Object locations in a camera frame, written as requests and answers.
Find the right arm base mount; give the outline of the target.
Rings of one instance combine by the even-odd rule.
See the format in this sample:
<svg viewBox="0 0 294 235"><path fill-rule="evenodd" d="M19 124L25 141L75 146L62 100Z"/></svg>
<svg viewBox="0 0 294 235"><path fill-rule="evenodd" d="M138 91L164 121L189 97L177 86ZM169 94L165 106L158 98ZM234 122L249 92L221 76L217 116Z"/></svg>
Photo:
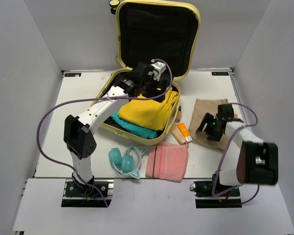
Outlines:
<svg viewBox="0 0 294 235"><path fill-rule="evenodd" d="M219 197L212 195L212 181L194 181L190 185L190 191L195 193L197 209L227 209L241 208L239 189L234 189Z"/></svg>

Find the beige cloth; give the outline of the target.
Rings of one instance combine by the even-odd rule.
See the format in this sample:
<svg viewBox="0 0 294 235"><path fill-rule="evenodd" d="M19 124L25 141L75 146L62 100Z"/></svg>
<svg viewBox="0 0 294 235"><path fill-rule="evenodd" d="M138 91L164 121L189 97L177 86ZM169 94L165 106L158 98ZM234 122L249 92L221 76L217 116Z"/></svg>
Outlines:
<svg viewBox="0 0 294 235"><path fill-rule="evenodd" d="M228 136L223 135L220 141L210 141L207 139L208 136L204 132L200 132L197 134L196 130L200 126L206 113L215 115L218 112L218 105L227 103L227 99L196 100L191 122L188 128L194 144L198 144L218 152L223 152L225 150L225 147L229 140Z"/></svg>

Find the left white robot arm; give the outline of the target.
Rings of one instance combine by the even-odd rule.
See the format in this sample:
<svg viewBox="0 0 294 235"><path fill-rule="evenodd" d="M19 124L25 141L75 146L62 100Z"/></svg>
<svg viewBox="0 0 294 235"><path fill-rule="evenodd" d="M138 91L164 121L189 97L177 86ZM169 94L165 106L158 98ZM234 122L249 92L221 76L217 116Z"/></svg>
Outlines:
<svg viewBox="0 0 294 235"><path fill-rule="evenodd" d="M89 195L94 189L90 157L97 146L94 139L97 129L130 100L163 101L172 85L172 76L164 76L165 71L171 69L163 60L153 59L149 64L139 62L132 70L117 74L106 94L87 111L66 117L64 142L73 159L73 180L82 195Z"/></svg>

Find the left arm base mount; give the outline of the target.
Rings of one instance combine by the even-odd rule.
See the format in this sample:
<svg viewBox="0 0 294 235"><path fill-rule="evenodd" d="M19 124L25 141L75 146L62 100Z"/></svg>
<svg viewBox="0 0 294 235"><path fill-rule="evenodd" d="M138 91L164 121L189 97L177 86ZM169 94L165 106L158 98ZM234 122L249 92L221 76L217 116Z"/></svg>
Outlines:
<svg viewBox="0 0 294 235"><path fill-rule="evenodd" d="M114 180L95 181L94 185L103 194L107 205L109 206L113 196ZM100 193L94 189L86 187L83 191L72 180L66 180L62 202L62 208L107 208Z"/></svg>

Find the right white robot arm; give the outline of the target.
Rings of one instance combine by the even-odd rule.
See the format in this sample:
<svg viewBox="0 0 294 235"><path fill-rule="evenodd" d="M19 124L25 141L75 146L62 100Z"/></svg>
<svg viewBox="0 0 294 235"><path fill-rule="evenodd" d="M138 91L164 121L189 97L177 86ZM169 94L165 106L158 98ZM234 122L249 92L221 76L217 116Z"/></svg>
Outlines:
<svg viewBox="0 0 294 235"><path fill-rule="evenodd" d="M244 184L274 186L278 182L278 146L265 142L251 131L251 125L234 116L233 103L218 105L217 113L206 113L197 128L209 141L228 136L217 171L212 177L212 195L220 196ZM229 170L221 168L231 143L239 149L238 161Z"/></svg>

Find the yellow cloth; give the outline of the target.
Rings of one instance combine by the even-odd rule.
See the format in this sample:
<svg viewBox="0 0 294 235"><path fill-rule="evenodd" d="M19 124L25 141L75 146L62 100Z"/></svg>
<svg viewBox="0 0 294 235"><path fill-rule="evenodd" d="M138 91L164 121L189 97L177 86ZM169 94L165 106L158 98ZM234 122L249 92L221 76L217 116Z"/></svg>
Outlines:
<svg viewBox="0 0 294 235"><path fill-rule="evenodd" d="M118 116L128 122L155 131L161 131L170 117L172 106L179 93L170 89L163 102L155 100L131 100L118 111Z"/></svg>

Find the teal cloth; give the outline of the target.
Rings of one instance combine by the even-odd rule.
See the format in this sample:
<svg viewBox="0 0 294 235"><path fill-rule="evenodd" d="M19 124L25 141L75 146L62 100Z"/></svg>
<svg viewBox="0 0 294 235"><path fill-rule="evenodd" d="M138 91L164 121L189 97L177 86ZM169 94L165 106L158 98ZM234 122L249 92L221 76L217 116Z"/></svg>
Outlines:
<svg viewBox="0 0 294 235"><path fill-rule="evenodd" d="M155 139L156 137L158 137L158 131L148 129L148 128L145 128L145 127L141 127L141 126L136 125L134 123L125 121L125 120L121 119L118 116L117 112L113 113L111 115L111 118L121 128L123 128L127 132L129 132L131 134L134 134L134 135L136 135L138 137L141 137L141 138L144 138L144 139Z"/></svg>

